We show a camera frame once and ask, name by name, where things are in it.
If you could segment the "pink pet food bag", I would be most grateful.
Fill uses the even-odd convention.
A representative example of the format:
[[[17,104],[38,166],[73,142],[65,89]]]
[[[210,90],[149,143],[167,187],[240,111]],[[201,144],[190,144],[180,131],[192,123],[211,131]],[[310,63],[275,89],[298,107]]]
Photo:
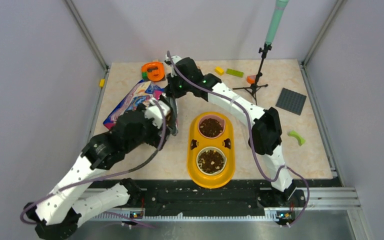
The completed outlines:
[[[167,96],[163,87],[152,81],[145,80],[140,80],[134,85],[103,121],[103,125],[107,129],[111,129],[116,125],[119,117],[136,111],[139,111],[144,119],[157,129],[161,129],[165,125],[166,132],[173,136],[178,134],[178,106],[176,100]]]

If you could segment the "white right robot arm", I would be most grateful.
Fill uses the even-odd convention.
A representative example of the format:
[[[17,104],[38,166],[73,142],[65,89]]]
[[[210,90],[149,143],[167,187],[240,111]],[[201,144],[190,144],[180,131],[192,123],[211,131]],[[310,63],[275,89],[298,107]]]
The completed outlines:
[[[248,145],[256,167],[275,189],[274,202],[287,206],[294,198],[296,186],[283,156],[279,112],[274,107],[265,109],[246,100],[214,74],[203,74],[190,57],[182,58],[168,52],[164,61],[171,67],[168,95],[178,99],[191,93],[224,109],[247,126]]]

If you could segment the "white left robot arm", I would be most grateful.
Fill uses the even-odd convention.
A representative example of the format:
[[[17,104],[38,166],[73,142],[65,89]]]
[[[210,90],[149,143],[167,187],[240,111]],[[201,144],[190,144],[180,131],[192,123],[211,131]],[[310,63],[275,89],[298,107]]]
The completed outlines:
[[[93,136],[67,174],[43,199],[27,204],[21,220],[35,225],[42,240],[65,240],[91,218],[127,205],[136,206],[141,189],[131,179],[88,198],[83,193],[96,181],[104,180],[116,163],[142,144],[161,150],[170,134],[173,109],[166,100],[152,98],[148,105],[125,111],[107,132]]]

